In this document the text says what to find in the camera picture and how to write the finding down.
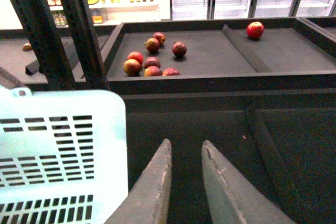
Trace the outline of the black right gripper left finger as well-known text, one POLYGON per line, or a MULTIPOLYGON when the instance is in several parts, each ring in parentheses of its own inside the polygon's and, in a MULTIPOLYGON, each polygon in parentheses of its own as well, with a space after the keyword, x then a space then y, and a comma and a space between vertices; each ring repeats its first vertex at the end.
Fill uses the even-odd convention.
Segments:
POLYGON ((106 223, 167 223, 171 183, 171 142, 164 139, 126 199, 106 223))

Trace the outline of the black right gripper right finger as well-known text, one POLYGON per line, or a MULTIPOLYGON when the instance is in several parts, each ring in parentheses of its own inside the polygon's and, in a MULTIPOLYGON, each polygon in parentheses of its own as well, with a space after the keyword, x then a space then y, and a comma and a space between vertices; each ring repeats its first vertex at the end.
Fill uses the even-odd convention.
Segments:
POLYGON ((202 145, 202 170, 212 223, 294 223, 210 141, 202 145))

